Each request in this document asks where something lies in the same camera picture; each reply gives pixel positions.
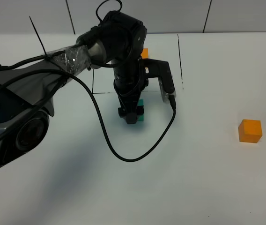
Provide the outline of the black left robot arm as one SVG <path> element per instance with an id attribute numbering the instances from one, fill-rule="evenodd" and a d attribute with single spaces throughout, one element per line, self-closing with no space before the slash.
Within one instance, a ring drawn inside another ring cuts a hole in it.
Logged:
<path id="1" fill-rule="evenodd" d="M 148 84 L 141 64 L 146 34 L 142 21 L 111 11 L 73 46 L 0 65 L 0 168 L 41 143 L 54 115 L 54 94 L 85 69 L 114 70 L 119 116 L 136 123 L 144 112 L 138 101 Z"/>

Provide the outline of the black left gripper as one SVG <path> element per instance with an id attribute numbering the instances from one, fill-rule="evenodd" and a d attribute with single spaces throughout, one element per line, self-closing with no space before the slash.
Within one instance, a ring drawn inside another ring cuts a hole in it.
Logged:
<path id="1" fill-rule="evenodd" d="M 134 104 L 138 103 L 141 92 L 148 86 L 148 80 L 141 77 L 141 66 L 139 57 L 113 69 L 114 89 L 119 99 L 119 117 L 125 119 L 127 124 L 136 124 L 137 110 Z"/>

